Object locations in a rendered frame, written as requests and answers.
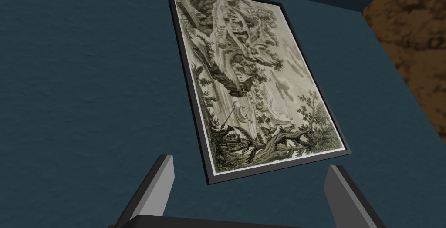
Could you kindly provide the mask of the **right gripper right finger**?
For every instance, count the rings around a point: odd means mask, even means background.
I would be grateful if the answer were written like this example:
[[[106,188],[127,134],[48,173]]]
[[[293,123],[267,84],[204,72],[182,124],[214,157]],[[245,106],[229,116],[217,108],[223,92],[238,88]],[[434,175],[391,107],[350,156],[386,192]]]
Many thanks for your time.
[[[341,165],[328,167],[324,192],[336,228],[387,228]]]

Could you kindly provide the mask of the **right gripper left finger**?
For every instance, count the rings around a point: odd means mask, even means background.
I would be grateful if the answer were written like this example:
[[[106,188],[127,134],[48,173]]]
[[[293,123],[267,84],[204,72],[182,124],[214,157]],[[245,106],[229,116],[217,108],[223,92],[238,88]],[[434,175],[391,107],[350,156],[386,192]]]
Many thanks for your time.
[[[114,228],[138,215],[163,216],[174,182],[173,156],[160,155],[127,204]]]

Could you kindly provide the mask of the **black framed landscape picture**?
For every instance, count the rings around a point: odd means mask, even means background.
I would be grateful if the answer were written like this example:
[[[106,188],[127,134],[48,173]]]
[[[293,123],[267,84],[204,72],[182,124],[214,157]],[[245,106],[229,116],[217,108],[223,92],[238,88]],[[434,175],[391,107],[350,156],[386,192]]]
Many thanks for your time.
[[[169,6],[207,184],[351,153],[281,3]]]

